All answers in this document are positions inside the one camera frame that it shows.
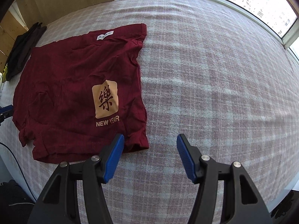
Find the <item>black cable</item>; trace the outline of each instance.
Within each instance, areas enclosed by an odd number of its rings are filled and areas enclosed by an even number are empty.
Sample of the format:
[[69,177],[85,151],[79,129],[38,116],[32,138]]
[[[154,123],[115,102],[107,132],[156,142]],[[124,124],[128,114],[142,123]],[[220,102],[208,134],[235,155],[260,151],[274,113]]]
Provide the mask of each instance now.
[[25,176],[24,176],[24,174],[23,174],[23,171],[22,171],[22,169],[21,169],[21,167],[20,167],[20,164],[18,163],[17,158],[15,157],[15,155],[13,154],[13,152],[11,151],[11,149],[9,149],[9,147],[8,147],[7,145],[3,144],[2,142],[0,142],[0,145],[5,146],[5,147],[10,151],[10,153],[13,155],[13,157],[15,158],[15,160],[16,160],[16,162],[17,162],[17,165],[19,166],[19,169],[20,169],[20,171],[21,171],[21,173],[22,173],[22,175],[23,175],[23,178],[24,178],[24,180],[25,180],[25,182],[26,182],[26,184],[27,184],[27,187],[28,187],[28,189],[29,189],[29,191],[30,191],[32,197],[34,198],[34,200],[35,200],[35,202],[36,202],[36,198],[35,198],[34,194],[32,193],[32,191],[31,191],[31,189],[30,189],[30,187],[29,187],[29,185],[28,185],[28,183],[27,183],[27,180],[26,180],[26,178],[25,178]]

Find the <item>pink plaid fabric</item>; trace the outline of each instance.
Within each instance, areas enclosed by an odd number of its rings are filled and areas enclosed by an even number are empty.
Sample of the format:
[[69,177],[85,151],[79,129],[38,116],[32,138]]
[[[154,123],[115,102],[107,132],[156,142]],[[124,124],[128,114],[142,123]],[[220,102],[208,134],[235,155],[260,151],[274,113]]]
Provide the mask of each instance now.
[[[178,155],[179,133],[216,161],[240,161],[264,201],[274,199],[299,170],[299,68],[289,52],[255,22],[210,0],[91,6],[51,23],[38,46],[134,23],[147,25],[137,61],[150,149],[123,154],[104,185],[113,222],[187,223],[198,186]],[[19,75],[4,83],[1,105],[12,103],[18,81]],[[33,160],[33,145],[21,147],[11,119],[1,125],[0,140],[40,193],[56,165]],[[87,223],[81,184],[80,215]],[[221,194],[219,184],[215,223]]]

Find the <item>chinese character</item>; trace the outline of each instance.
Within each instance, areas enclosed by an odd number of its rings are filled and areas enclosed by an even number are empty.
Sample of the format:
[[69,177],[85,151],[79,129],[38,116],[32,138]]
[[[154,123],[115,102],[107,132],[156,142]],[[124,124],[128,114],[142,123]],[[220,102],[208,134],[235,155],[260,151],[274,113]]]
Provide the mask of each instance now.
[[104,87],[104,93],[101,91],[99,100],[101,102],[100,108],[103,106],[103,110],[106,109],[109,111],[109,105],[112,106],[112,102],[109,102],[110,99],[112,99],[113,96],[111,96],[109,85]]

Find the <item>tan square graphic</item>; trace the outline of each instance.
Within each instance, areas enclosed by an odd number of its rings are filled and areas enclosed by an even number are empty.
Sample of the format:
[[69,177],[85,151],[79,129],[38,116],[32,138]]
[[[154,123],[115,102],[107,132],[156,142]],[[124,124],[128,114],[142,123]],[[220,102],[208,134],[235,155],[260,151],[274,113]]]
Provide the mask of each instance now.
[[97,119],[110,116],[118,111],[117,83],[115,81],[106,80],[101,85],[94,85],[92,94]]

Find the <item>blue gripper pad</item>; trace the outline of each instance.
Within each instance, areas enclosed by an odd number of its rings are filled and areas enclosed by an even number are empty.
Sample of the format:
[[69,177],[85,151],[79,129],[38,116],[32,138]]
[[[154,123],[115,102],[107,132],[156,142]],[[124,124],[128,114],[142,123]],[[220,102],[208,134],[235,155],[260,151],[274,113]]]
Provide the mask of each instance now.
[[0,108],[0,114],[5,113],[5,112],[7,112],[7,111],[10,111],[10,110],[12,110],[12,109],[13,109],[13,106],[12,106],[12,105],[8,105],[8,106],[5,106],[5,107],[3,107],[3,108]]
[[120,135],[117,141],[114,143],[114,147],[111,150],[110,156],[106,161],[106,171],[103,176],[103,180],[105,183],[108,183],[108,181],[113,178],[117,164],[119,162],[119,159],[121,158],[121,154],[125,146],[124,142],[125,142],[124,136]]
[[181,135],[178,135],[176,139],[176,147],[178,149],[178,153],[180,154],[188,179],[191,179],[191,181],[194,182],[196,179],[195,163]]

